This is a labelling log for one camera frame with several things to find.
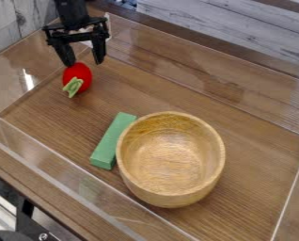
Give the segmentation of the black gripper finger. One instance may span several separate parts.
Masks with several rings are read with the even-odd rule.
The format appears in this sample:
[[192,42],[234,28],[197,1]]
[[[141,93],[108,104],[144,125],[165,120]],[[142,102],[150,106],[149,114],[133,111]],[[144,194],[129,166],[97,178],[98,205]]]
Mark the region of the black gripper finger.
[[92,34],[92,45],[93,45],[93,57],[94,57],[94,62],[96,65],[98,65],[102,60],[104,57],[106,55],[105,52],[105,38],[102,37],[102,35],[94,33]]
[[74,51],[72,46],[62,40],[53,40],[53,49],[66,67],[74,65]]

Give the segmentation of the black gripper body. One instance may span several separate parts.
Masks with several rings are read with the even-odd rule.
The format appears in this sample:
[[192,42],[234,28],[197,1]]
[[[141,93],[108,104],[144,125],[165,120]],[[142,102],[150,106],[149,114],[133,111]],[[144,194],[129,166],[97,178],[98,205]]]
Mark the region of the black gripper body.
[[94,33],[102,35],[105,39],[109,37],[105,17],[92,17],[77,28],[65,27],[62,23],[48,24],[42,27],[42,31],[48,45],[53,45],[53,40],[62,40],[68,44],[92,40]]

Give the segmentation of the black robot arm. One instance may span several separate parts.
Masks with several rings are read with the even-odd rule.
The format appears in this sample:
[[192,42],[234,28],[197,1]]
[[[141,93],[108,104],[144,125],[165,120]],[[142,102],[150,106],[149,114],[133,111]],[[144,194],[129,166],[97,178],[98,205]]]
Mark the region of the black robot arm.
[[89,41],[96,65],[106,56],[109,28],[106,17],[90,17],[85,0],[53,0],[60,22],[42,26],[46,43],[54,49],[57,56],[66,67],[76,63],[74,51],[70,46],[74,42]]

